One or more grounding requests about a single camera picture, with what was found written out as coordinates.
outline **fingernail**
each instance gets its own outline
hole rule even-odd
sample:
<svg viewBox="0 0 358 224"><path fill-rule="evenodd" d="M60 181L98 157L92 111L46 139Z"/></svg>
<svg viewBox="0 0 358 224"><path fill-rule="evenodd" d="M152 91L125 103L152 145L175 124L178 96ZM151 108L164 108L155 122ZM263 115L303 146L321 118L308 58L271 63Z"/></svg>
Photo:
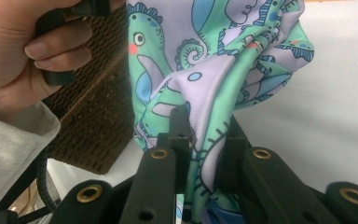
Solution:
<svg viewBox="0 0 358 224"><path fill-rule="evenodd" d="M34 65L40 69L48 69L52 66L52 61L51 61L51 59L34 61Z"/></svg>
<svg viewBox="0 0 358 224"><path fill-rule="evenodd" d="M25 47L25 53L32 59L40 59L48 52L46 45L42 43L33 43Z"/></svg>

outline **lavender fabric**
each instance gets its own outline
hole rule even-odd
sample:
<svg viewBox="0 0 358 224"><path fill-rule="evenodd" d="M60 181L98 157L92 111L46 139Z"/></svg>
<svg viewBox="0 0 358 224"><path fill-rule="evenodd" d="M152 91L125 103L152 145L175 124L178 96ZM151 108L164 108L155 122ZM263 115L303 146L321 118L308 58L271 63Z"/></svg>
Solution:
<svg viewBox="0 0 358 224"><path fill-rule="evenodd" d="M194 141L183 223L244 223L235 195L214 183L234 109L259 104L309 63L302 0L127 1L134 138L142 150L186 105Z"/></svg>

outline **sleeve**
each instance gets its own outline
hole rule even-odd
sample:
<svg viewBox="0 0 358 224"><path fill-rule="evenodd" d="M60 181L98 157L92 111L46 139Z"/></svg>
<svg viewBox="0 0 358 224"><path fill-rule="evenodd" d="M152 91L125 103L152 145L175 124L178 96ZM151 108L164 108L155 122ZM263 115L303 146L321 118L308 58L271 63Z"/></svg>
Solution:
<svg viewBox="0 0 358 224"><path fill-rule="evenodd" d="M59 129L58 119L41 102L10 124L0 121L0 200Z"/></svg>

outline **woven basket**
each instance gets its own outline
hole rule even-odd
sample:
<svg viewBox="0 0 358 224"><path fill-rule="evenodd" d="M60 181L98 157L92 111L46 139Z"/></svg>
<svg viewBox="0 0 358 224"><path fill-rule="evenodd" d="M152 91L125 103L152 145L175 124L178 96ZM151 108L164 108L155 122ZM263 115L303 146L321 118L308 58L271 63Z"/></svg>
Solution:
<svg viewBox="0 0 358 224"><path fill-rule="evenodd" d="M86 19L93 37L93 59L76 71L76 82L51 97L62 128L49 156L102 175L109 171L132 137L133 112L127 61L124 6L108 18Z"/></svg>

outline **finger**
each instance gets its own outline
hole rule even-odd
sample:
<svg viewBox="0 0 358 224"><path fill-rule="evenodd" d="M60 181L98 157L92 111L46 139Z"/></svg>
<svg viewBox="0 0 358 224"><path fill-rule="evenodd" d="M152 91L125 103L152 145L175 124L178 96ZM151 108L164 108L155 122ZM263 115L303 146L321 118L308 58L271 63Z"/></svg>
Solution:
<svg viewBox="0 0 358 224"><path fill-rule="evenodd" d="M109 0L110 10L113 11L120 7L125 1L124 0Z"/></svg>
<svg viewBox="0 0 358 224"><path fill-rule="evenodd" d="M91 51L88 48L81 46L48 59L34 61L34 65L37 68L51 72L63 72L76 70L90 60Z"/></svg>
<svg viewBox="0 0 358 224"><path fill-rule="evenodd" d="M88 22L76 20L29 42L24 51L34 60L43 60L85 44L92 36Z"/></svg>
<svg viewBox="0 0 358 224"><path fill-rule="evenodd" d="M81 0L14 0L17 8L37 20L55 8L72 7Z"/></svg>
<svg viewBox="0 0 358 224"><path fill-rule="evenodd" d="M65 20L66 21L74 21L74 20L77 20L79 19L80 17L75 15L73 12L72 12L72 9L71 8L65 8L63 10L63 13L64 13L64 17L65 17Z"/></svg>

